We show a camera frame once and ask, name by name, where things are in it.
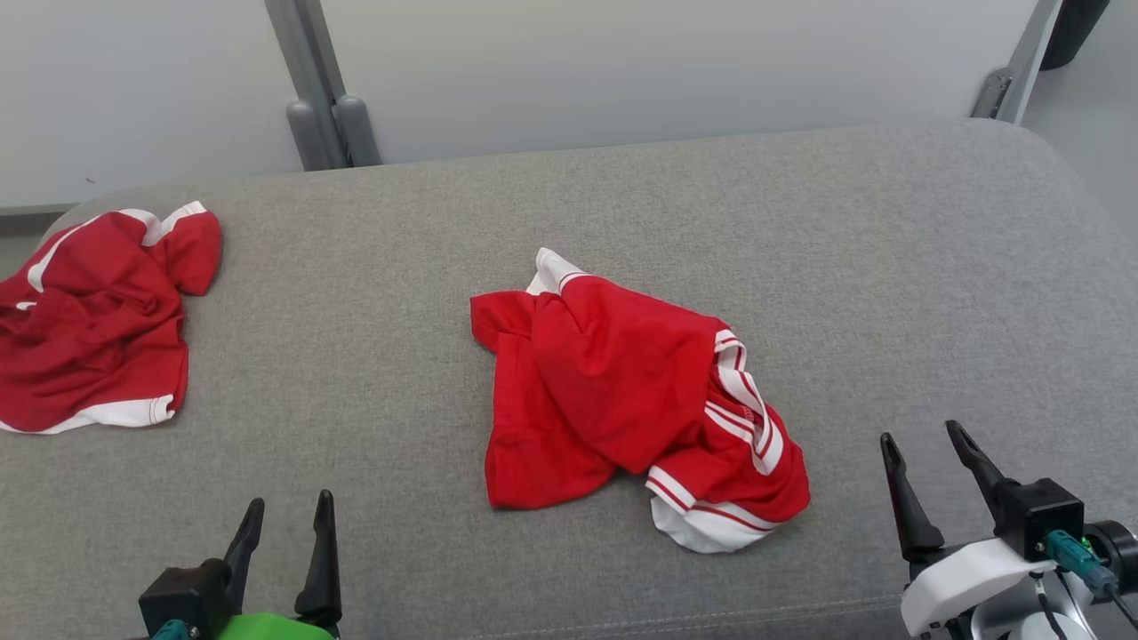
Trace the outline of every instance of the cable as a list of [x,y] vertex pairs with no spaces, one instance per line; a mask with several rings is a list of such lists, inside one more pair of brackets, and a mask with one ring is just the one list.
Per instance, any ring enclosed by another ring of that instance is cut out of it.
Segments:
[[1059,621],[1055,620],[1055,612],[1052,610],[1046,593],[1039,594],[1039,606],[1044,608],[1044,615],[1047,616],[1047,624],[1052,625],[1052,631],[1055,632],[1056,638],[1067,640],[1066,633],[1063,633],[1063,627],[1059,626]]
[[1122,600],[1122,596],[1119,596],[1119,588],[1113,584],[1107,584],[1106,594],[1110,596],[1111,600],[1114,600],[1114,604],[1118,605],[1122,615],[1127,616],[1127,620],[1130,621],[1130,625],[1133,626],[1135,630],[1138,630],[1138,620],[1135,620],[1135,613],[1131,612],[1130,607]]
[[1067,640],[1066,633],[1063,633],[1063,627],[1059,626],[1059,621],[1055,620],[1055,612],[1052,610],[1052,604],[1047,601],[1047,592],[1044,591],[1044,574],[1031,572],[1028,575],[1036,579],[1036,597],[1039,599],[1039,606],[1044,608],[1044,615],[1047,616],[1047,624],[1052,625],[1052,631],[1055,632],[1056,638]]
[[1090,627],[1090,623],[1087,622],[1087,616],[1082,613],[1082,607],[1079,606],[1079,602],[1074,601],[1074,594],[1071,593],[1071,585],[1066,583],[1066,577],[1063,576],[1063,572],[1055,569],[1055,575],[1058,576],[1059,582],[1063,583],[1063,590],[1067,592],[1067,598],[1071,600],[1071,608],[1079,614],[1079,622],[1082,624],[1082,627],[1087,630],[1087,633],[1090,634],[1090,640],[1098,640],[1098,637],[1095,635],[1095,631]]

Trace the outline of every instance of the gray sofa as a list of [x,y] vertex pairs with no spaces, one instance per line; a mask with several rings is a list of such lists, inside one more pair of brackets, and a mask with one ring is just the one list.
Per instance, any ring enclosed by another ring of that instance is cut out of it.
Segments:
[[[1135,247],[1022,129],[949,121],[150,187],[52,231],[191,200],[225,245],[209,294],[185,302],[181,413],[2,438],[5,638],[142,634],[141,591],[223,553],[257,495],[246,610],[286,613],[322,487],[337,498],[345,638],[904,638],[877,436],[894,434],[950,543],[984,538],[948,418],[1009,475],[1054,477],[1090,519],[1138,525]],[[494,355],[470,336],[468,298],[525,287],[541,246],[733,325],[803,449],[807,511],[700,556],[655,531],[638,477],[490,509]]]

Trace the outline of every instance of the metal frame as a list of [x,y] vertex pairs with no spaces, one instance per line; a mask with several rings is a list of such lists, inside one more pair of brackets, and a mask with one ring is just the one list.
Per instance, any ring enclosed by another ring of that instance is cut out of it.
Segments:
[[1020,124],[1061,3],[1062,0],[1039,0],[1036,3],[1007,66],[991,72],[984,79],[972,117]]
[[368,107],[344,90],[320,0],[265,0],[298,100],[284,114],[305,171],[380,164]]

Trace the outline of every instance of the black object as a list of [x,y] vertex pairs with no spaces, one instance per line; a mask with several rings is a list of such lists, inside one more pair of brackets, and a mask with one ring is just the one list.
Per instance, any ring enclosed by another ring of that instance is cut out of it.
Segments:
[[893,501],[893,519],[897,522],[897,540],[901,544],[901,557],[910,564],[931,565],[943,557],[945,535],[929,522],[921,500],[909,484],[908,466],[897,449],[893,436],[881,434],[881,457],[885,461],[885,481],[889,497]]
[[1039,68],[1049,71],[1073,60],[1110,3],[1111,0],[1063,0]]
[[[249,560],[261,542],[265,501],[249,502],[241,525],[225,551],[225,559],[209,558],[191,569],[168,567],[139,597],[147,633],[154,635],[172,620],[198,631],[197,640],[216,640],[230,618],[241,613]],[[299,622],[320,626],[338,638],[341,616],[339,557],[336,545],[336,509],[332,493],[320,492],[313,520],[316,544],[312,550],[304,590],[296,597]]]
[[146,631],[154,635],[162,625],[180,620],[197,627],[198,640],[214,640],[241,613],[249,559],[261,542],[265,501],[249,502],[225,559],[209,558],[193,569],[168,567],[139,597]]
[[1119,607],[1122,615],[1127,617],[1127,622],[1130,623],[1130,626],[1138,631],[1138,618],[1135,617],[1135,613],[1130,610],[1130,607],[1122,599],[1122,596],[1119,594],[1119,590],[1115,589],[1113,584],[1108,584],[1106,585],[1106,594],[1111,597],[1111,600]]
[[1052,610],[1052,604],[1047,601],[1047,594],[1038,593],[1037,596],[1039,606],[1044,609],[1044,616],[1047,617],[1047,624],[1050,625],[1055,637],[1059,640],[1067,640],[1066,633],[1063,633],[1063,627],[1059,626],[1059,621],[1055,620],[1055,612]]
[[147,635],[154,635],[172,620],[180,620],[197,627],[198,640],[215,640],[234,614],[225,593],[229,580],[229,566],[217,558],[192,569],[168,567],[162,572],[139,597]]
[[340,621],[340,565],[336,545],[336,506],[332,492],[320,492],[316,516],[312,528],[316,532],[316,543],[312,549],[308,577],[304,589],[296,597],[294,610],[300,622],[331,629]]
[[1114,520],[1100,520],[1085,526],[1083,536],[1106,568],[1119,576],[1119,593],[1138,592],[1138,540],[1130,530]]
[[1004,477],[956,420],[945,422],[956,454],[976,478],[980,493],[996,522],[992,533],[1028,561],[1046,560],[1047,534],[1065,531],[1082,536],[1083,504],[1052,478],[1031,484]]
[[241,613],[241,605],[245,602],[245,580],[249,575],[249,559],[253,557],[253,551],[257,549],[257,544],[261,543],[261,524],[264,519],[265,501],[255,498],[253,502],[249,502],[249,508],[245,510],[245,517],[241,518],[241,524],[237,527],[237,534],[225,551],[225,564],[229,565],[233,574],[225,593],[233,606],[233,613]]
[[[1083,534],[1083,504],[1071,492],[1050,478],[1022,485],[1005,477],[980,446],[956,420],[945,422],[960,462],[972,471],[980,493],[988,504],[993,533],[1025,560],[1047,558],[1044,540],[1053,531],[1065,531],[1075,539]],[[925,515],[907,477],[905,458],[892,435],[881,436],[881,457],[893,503],[897,540],[901,556],[909,563],[909,577],[916,579],[924,568],[951,553],[945,548],[945,536]],[[1138,563],[1138,549],[1133,561]],[[1138,583],[1138,576],[1133,579]]]

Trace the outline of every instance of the clothing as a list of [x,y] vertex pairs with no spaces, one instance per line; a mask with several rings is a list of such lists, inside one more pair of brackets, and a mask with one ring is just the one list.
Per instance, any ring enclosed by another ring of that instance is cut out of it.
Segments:
[[760,540],[809,503],[802,452],[719,319],[543,248],[526,292],[471,298],[471,328],[497,354],[493,506],[547,507],[617,468],[648,473],[657,527],[715,552]]
[[0,282],[0,429],[141,427],[182,405],[180,293],[205,295],[221,225],[201,203],[165,221],[112,211],[59,231]]

